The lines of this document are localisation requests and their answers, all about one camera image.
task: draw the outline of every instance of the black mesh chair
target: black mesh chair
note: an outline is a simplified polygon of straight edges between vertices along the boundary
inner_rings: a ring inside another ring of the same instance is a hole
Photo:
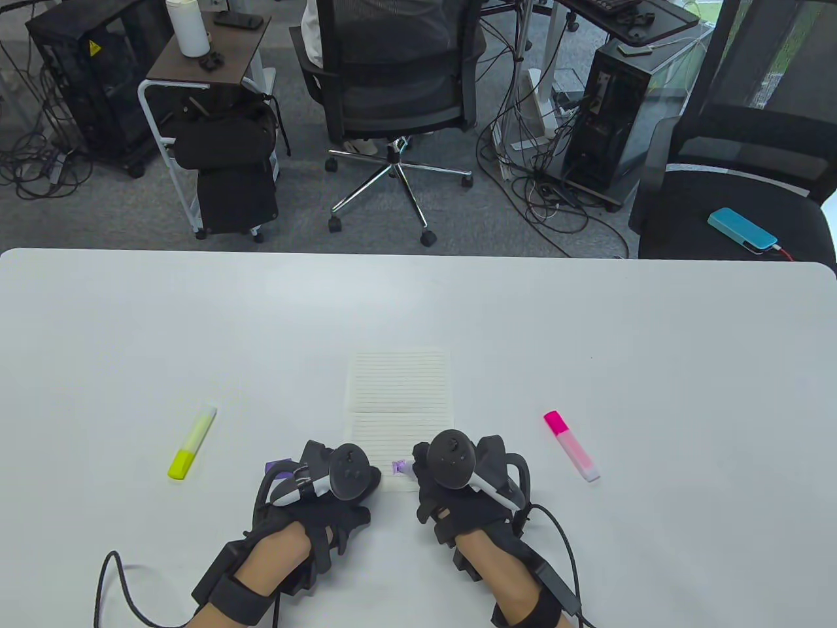
[[[651,140],[629,223],[640,258],[786,259],[706,222],[728,207],[835,268],[821,206],[837,188],[836,33],[833,3],[725,0],[683,116]]]
[[[481,0],[317,0],[322,68],[308,59],[300,29],[290,29],[308,92],[325,110],[329,139],[388,142],[386,157],[329,151],[329,172],[337,170],[337,157],[379,166],[331,210],[332,233],[342,228],[338,213],[389,174],[400,180],[422,224],[421,243],[431,246],[436,236],[404,170],[455,174],[464,187],[474,184],[470,170],[407,162],[401,156],[414,134],[475,126],[476,62],[485,52],[480,6]]]

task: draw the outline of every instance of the yellow highlighter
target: yellow highlighter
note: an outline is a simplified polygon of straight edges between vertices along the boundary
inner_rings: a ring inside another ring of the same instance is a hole
[[[195,455],[198,453],[201,443],[203,443],[203,437],[207,435],[209,426],[215,420],[217,412],[218,408],[214,408],[211,405],[204,404],[201,406],[198,415],[195,417],[192,431],[189,432],[189,436],[183,441],[180,451],[174,456],[174,462],[168,468],[168,476],[173,480],[183,480],[186,478],[189,467],[192,466]]]

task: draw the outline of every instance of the purple tag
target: purple tag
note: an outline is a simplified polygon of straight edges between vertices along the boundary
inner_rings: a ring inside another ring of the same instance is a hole
[[[290,460],[290,458],[283,458],[282,460],[274,460],[274,461],[271,461],[271,462],[265,462],[265,464],[264,464],[264,474],[267,475],[268,471],[270,471],[270,469],[273,468],[273,465],[275,465],[277,462],[288,462],[289,460]],[[288,478],[291,478],[293,476],[294,476],[294,474],[291,473],[290,471],[282,471],[278,476],[276,476],[276,479],[277,480],[287,480]]]

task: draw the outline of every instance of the smartphone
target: smartphone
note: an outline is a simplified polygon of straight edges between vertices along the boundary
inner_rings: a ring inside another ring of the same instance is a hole
[[[641,57],[643,54],[651,54],[654,52],[654,49],[650,46],[626,46],[625,44],[619,44],[617,50],[622,53],[626,57]]]
[[[232,26],[233,28],[256,30],[264,23],[264,18],[260,15],[251,15],[250,13],[221,11],[219,13],[215,13],[213,22],[220,26]]]

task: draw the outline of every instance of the black pc case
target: black pc case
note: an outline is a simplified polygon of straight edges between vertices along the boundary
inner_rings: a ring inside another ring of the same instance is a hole
[[[626,56],[617,39],[596,50],[563,175],[608,190],[648,153],[657,122],[679,116],[701,69],[712,26],[699,23]]]
[[[173,34],[165,0],[69,0],[26,28],[90,157],[141,177],[157,147],[136,88]],[[148,93],[158,124],[172,111],[173,92]]]

